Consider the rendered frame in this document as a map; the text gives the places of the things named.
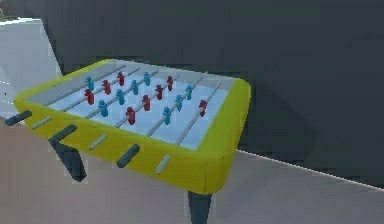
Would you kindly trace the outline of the yellow table football table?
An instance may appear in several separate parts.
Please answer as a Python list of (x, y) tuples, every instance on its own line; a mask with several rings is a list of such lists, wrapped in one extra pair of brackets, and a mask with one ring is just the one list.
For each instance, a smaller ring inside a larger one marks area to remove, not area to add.
[(19, 93), (6, 123), (47, 139), (76, 181), (87, 152), (186, 190), (192, 224), (207, 224), (250, 98), (240, 78), (105, 59)]

